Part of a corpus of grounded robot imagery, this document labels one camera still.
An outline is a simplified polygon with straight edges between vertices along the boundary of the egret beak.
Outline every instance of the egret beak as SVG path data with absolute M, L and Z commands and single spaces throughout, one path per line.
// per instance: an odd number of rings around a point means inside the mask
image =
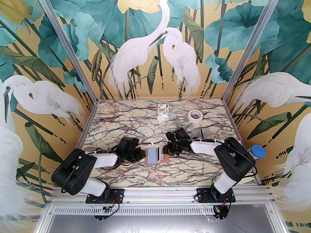
M 295 96 L 295 98 L 310 99 L 311 100 L 311 97 L 307 97 L 307 96 Z
M 10 89 L 6 90 L 4 93 L 4 119 L 5 119 L 5 123 L 8 123 L 8 110 L 9 110 L 9 93 Z
M 149 47 L 150 47 L 152 44 L 154 44 L 155 42 L 157 42 L 158 40 L 160 40 L 160 39 L 162 38 L 162 36 L 164 36 L 165 34 L 167 34 L 167 32 L 161 33 L 161 34 L 157 37 L 157 39 L 155 39 L 155 40 L 149 45 Z

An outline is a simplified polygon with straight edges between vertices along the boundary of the painted wall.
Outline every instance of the painted wall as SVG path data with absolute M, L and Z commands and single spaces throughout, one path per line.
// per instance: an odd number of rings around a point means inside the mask
M 0 228 L 32 232 L 92 103 L 38 0 L 0 0 Z M 54 58 L 57 65 L 42 56 Z
M 277 37 L 260 45 L 227 100 L 246 147 L 267 151 L 259 177 L 294 233 L 311 231 L 310 1 L 279 1 Z
M 267 0 L 50 1 L 98 97 L 131 99 L 221 97 Z M 260 43 L 276 37 L 273 24 Z M 149 47 L 168 26 L 181 34 Z

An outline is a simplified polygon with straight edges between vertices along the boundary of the marble tabletop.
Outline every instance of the marble tabletop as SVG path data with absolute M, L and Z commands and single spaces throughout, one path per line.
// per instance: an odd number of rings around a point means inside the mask
M 169 104 L 169 121 L 157 120 L 159 103 Z M 187 119 L 192 109 L 203 113 L 203 120 L 199 124 Z M 196 136 L 199 128 L 204 128 L 210 139 L 237 138 L 220 99 L 106 100 L 98 105 L 83 149 L 111 149 L 123 136 L 138 138 L 141 149 L 160 147 L 168 141 L 166 132 L 180 127 L 190 137 Z M 103 180 L 112 187 L 209 185 L 223 171 L 216 157 L 194 153 L 187 155 L 181 154 L 182 158 L 170 157 L 167 163 L 147 165 L 140 161 L 111 171 L 96 169 L 91 177 Z M 249 177 L 240 183 L 255 182 L 253 177 Z

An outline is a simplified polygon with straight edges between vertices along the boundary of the masking tape roll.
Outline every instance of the masking tape roll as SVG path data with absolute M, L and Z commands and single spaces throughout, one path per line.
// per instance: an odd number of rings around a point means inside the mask
M 203 119 L 202 112 L 200 112 L 198 110 L 191 110 L 188 112 L 188 120 L 191 123 L 199 123 L 202 121 L 202 119 Z

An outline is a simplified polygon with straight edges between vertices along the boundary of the blue cap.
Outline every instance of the blue cap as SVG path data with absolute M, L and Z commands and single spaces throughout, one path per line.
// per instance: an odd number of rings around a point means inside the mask
M 252 146 L 251 153 L 257 158 L 264 158 L 267 154 L 265 149 L 260 145 Z

